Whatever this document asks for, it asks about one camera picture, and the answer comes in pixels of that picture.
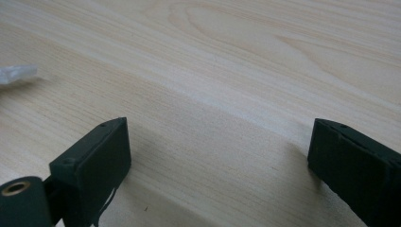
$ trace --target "brass ring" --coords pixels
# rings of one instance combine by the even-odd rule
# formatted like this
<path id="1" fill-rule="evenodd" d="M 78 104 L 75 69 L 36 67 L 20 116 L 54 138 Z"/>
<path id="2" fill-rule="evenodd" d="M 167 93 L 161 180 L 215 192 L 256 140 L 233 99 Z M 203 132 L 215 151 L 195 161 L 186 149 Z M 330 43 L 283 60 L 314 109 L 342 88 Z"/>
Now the brass ring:
<path id="1" fill-rule="evenodd" d="M 3 189 L 3 191 L 1 192 L 1 194 L 3 196 L 15 196 L 23 191 L 25 191 L 27 188 L 30 187 L 30 182 L 17 182 L 17 183 L 13 183 L 11 185 L 9 185 L 8 187 L 6 187 L 5 189 Z"/>

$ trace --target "light wood surface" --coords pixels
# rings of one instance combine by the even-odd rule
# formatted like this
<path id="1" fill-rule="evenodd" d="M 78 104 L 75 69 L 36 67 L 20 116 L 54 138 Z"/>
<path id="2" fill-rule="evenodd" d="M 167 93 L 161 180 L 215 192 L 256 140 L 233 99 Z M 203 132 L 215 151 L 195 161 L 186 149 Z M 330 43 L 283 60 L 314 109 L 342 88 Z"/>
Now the light wood surface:
<path id="1" fill-rule="evenodd" d="M 39 78 L 0 87 L 0 183 L 126 116 L 101 226 L 364 226 L 306 155 L 316 117 L 401 151 L 400 37 L 396 0 L 1 0 Z"/>

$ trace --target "white object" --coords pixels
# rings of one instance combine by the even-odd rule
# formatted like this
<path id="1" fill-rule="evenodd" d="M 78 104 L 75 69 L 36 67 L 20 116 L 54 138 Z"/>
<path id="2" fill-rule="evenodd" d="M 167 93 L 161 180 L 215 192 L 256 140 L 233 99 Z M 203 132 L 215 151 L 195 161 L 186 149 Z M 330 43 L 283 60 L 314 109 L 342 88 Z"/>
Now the white object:
<path id="1" fill-rule="evenodd" d="M 0 68 L 0 84 L 9 84 L 18 79 L 27 79 L 36 75 L 36 64 L 14 65 Z"/>

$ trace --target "3d printed part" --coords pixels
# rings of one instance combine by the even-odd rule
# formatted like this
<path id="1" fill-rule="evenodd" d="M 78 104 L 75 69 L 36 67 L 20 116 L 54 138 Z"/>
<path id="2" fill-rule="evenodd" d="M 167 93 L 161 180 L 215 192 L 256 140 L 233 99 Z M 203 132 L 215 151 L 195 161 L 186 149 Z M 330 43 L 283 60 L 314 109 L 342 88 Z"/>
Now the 3d printed part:
<path id="1" fill-rule="evenodd" d="M 316 119 L 307 160 L 368 226 L 400 226 L 399 153 L 348 126 Z"/>
<path id="2" fill-rule="evenodd" d="M 0 186 L 0 226 L 98 225 L 131 167 L 127 119 L 104 122 L 50 163 L 44 182 L 24 177 Z"/>

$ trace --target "wood grain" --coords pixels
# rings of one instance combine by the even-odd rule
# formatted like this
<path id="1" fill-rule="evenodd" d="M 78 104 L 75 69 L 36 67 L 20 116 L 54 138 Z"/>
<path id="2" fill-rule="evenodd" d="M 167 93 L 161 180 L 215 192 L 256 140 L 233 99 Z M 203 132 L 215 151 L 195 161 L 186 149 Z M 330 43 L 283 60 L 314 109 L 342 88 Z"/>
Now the wood grain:
<path id="1" fill-rule="evenodd" d="M 0 183 L 100 122 L 132 169 L 101 226 L 364 226 L 306 166 L 313 120 L 401 151 L 398 1 L 0 1 Z"/>

